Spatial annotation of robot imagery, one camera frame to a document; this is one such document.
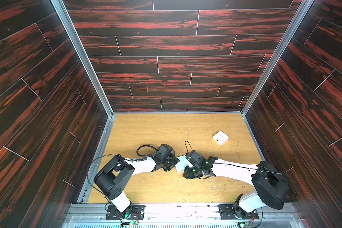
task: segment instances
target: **side wall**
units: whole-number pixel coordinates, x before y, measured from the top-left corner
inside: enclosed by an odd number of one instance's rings
[[[307,224],[342,227],[342,0],[315,0],[246,117]]]
[[[301,0],[64,0],[114,112],[241,111]]]
[[[61,226],[106,120],[50,1],[0,1],[0,227]]]

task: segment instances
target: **wooden table surface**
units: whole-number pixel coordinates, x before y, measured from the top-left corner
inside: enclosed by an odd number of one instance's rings
[[[229,136],[219,145],[213,135],[222,130]],[[176,156],[186,154],[185,140],[205,158],[215,156],[226,161],[258,164],[261,160],[241,114],[134,114],[117,115],[104,154],[137,158],[136,149],[145,144],[158,148],[170,145]],[[140,153],[152,153],[141,148]],[[99,170],[112,156],[102,159]],[[125,194],[133,203],[225,203],[235,202],[253,186],[226,177],[187,180],[176,169],[157,170],[132,176]],[[107,203],[102,194],[91,191],[88,203]]]

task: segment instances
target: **wire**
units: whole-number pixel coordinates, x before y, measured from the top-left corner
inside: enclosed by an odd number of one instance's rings
[[[185,141],[186,151],[189,153],[189,150],[187,149],[186,142],[189,144],[189,146],[190,146],[191,149],[192,149],[192,146],[190,145],[190,143],[189,143],[188,141]]]
[[[259,223],[257,226],[253,227],[253,228],[256,228],[256,227],[258,227],[259,225],[261,225],[262,219],[263,219],[263,210],[262,210],[262,208],[261,208],[261,220],[260,220],[260,223]]]
[[[230,166],[235,166],[235,167],[240,167],[240,168],[245,168],[245,169],[253,169],[253,170],[259,170],[261,172],[267,172],[267,173],[274,173],[274,174],[280,174],[280,175],[285,175],[285,176],[288,176],[290,179],[292,179],[292,181],[294,181],[294,184],[295,186],[297,187],[298,189],[298,184],[296,183],[296,181],[289,175],[287,175],[286,173],[276,173],[276,172],[271,172],[271,171],[267,171],[267,170],[260,170],[260,169],[254,169],[254,168],[248,168],[248,167],[243,167],[243,166],[237,166],[237,165],[233,165],[233,164],[228,164],[228,163],[217,163],[217,162],[214,162],[213,164],[219,164],[219,165],[230,165]],[[296,197],[297,194],[299,192],[299,189],[296,191],[296,193],[294,194],[294,196],[290,197],[290,198],[287,198],[285,200],[291,200],[292,198]]]
[[[112,155],[119,155],[121,156],[120,154],[107,154],[107,155],[103,155],[103,156],[100,156],[100,157],[97,157],[95,158],[91,163],[90,163],[90,166],[92,165],[92,163],[94,163],[94,161],[98,160],[99,158],[103,158],[103,157],[106,157],[106,156],[112,156]],[[86,179],[87,179],[87,182],[91,185],[91,187],[93,187],[94,189],[96,189],[98,192],[100,192],[101,194],[103,194],[106,198],[106,200],[110,203],[110,201],[108,200],[108,198],[106,197],[106,195],[100,191],[99,189],[95,188],[94,185],[92,185],[89,181],[89,171],[87,171],[87,175],[86,175]]]
[[[106,204],[105,204],[105,207],[104,207],[106,211],[108,211],[108,209],[106,208],[106,206],[108,205],[108,203],[106,203]]]
[[[253,215],[252,215],[252,218],[253,218],[253,220],[252,220],[252,224],[255,222],[255,218],[253,217]],[[251,227],[251,225],[250,226],[246,226],[246,227],[249,227],[249,228],[256,228],[256,227],[258,227],[258,226],[260,226],[261,225],[261,222],[262,222],[262,219],[263,219],[263,210],[262,210],[262,208],[261,208],[261,220],[260,220],[260,223],[257,225],[257,226],[255,226],[255,227]]]
[[[131,213],[136,213],[136,214],[137,214],[137,220],[136,220],[136,221],[139,221],[139,220],[140,220],[140,215],[139,215],[139,212],[137,212],[137,211],[133,211],[133,212],[131,212]]]
[[[123,228],[124,225],[129,225],[129,222],[123,222],[122,219],[118,216],[120,220],[120,227]]]
[[[209,177],[211,177],[211,176],[207,176],[207,177],[205,177],[205,178],[200,178],[200,177],[198,177],[200,180],[205,180],[205,179],[208,179]]]
[[[158,149],[155,148],[155,147],[153,147],[153,146],[150,146],[150,145],[142,145],[142,146],[138,147],[138,149],[137,149],[137,155],[138,155],[139,157],[147,157],[147,154],[140,155],[140,154],[138,153],[139,149],[141,149],[142,147],[150,147],[150,148],[154,149],[155,151],[158,151]]]

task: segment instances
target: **metal rail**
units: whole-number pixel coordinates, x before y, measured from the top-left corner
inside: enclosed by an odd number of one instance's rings
[[[108,143],[108,140],[109,140],[110,131],[112,130],[114,120],[115,120],[115,116],[116,115],[113,115],[112,117],[108,117],[108,120],[106,121],[106,124],[104,127],[104,132],[100,138],[98,148],[96,149],[96,152],[94,154],[94,158],[92,159],[92,161],[95,158],[98,158],[98,157],[104,155],[105,147],[106,147],[106,144]],[[90,165],[90,168],[88,170],[88,175],[89,175],[89,181],[91,182],[91,184],[94,182],[93,177],[96,175],[97,171],[99,170],[100,163],[101,163],[101,159],[98,159],[96,162],[94,162],[93,164]],[[87,179],[85,179],[85,182],[82,185],[82,189],[81,189],[81,192],[79,194],[79,197],[76,201],[77,203],[87,203],[88,197],[85,196],[87,189],[90,189],[90,191],[91,191],[91,186],[87,182]]]
[[[140,222],[138,227],[141,228],[140,225],[151,225],[153,228],[156,228],[159,225],[163,225],[163,227],[170,226],[171,228],[172,226],[179,226],[179,228],[182,228],[182,225],[193,225],[195,228],[195,226],[200,225],[206,228],[205,226],[207,225],[237,225],[237,222],[244,221],[236,218],[221,220],[218,209],[219,204],[221,203],[143,203],[145,205],[144,220]],[[92,227],[94,225],[100,227],[117,227],[120,225],[119,221],[105,220],[105,206],[106,204],[104,203],[71,204],[64,221],[64,227]],[[261,220],[261,208],[257,209],[257,211],[260,216],[259,220]],[[264,224],[268,222],[279,222],[280,224],[285,223],[291,227],[299,228],[299,221],[301,219],[292,206],[292,203],[285,203],[282,210],[275,210],[270,207],[263,208],[262,222]]]
[[[95,91],[98,94],[101,103],[104,106],[104,109],[106,111],[106,114],[111,117],[113,115],[113,110],[109,104],[108,99],[106,98],[105,92],[103,88],[101,87],[100,81],[98,77],[96,76],[95,70],[93,66],[91,65],[90,59],[86,54],[85,48],[83,47],[79,35],[77,34],[77,31],[71,21],[70,15],[67,12],[66,7],[64,6],[64,3],[62,0],[51,0],[53,7],[55,8],[57,15],[59,19],[62,22],[62,25],[64,26],[65,31],[68,34],[68,37],[70,38],[73,46],[75,47],[75,50],[80,58],[80,61],[82,62],[82,65],[84,66],[87,75],[89,76],[91,83],[94,85]]]
[[[246,116],[249,108],[252,106],[256,97],[260,93],[260,90],[262,89],[263,85],[267,81],[268,77],[270,76],[275,65],[277,64],[278,60],[280,59],[285,48],[289,44],[292,36],[294,35],[295,31],[299,27],[301,21],[305,17],[306,13],[308,12],[308,10],[309,10],[309,8],[313,2],[314,2],[314,0],[303,0],[303,2],[300,4],[299,8],[297,9],[295,15],[292,17],[292,20],[291,20],[289,26],[287,27],[285,33],[283,34],[283,37],[281,38],[280,43],[276,47],[274,53],[272,54],[270,61],[268,62],[266,68],[262,72],[260,80],[257,82],[257,85],[255,86],[254,90],[252,91],[252,94],[250,95],[246,105],[242,109],[242,116],[243,117]]]

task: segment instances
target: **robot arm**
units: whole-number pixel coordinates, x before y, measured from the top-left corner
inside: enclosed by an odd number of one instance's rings
[[[269,163],[261,161],[259,165],[245,165],[217,157],[205,159],[195,150],[187,153],[186,159],[191,164],[191,167],[185,167],[186,179],[201,178],[204,175],[229,177],[255,187],[249,194],[241,194],[237,198],[233,205],[233,213],[237,218],[248,218],[248,213],[259,207],[283,208],[290,186]]]
[[[178,162],[179,160],[172,147],[167,144],[162,144],[156,152],[139,159],[126,159],[120,155],[115,155],[96,174],[94,182],[124,219],[128,217],[132,208],[132,202],[123,192],[131,176],[153,172],[161,168],[164,171],[170,171]]]

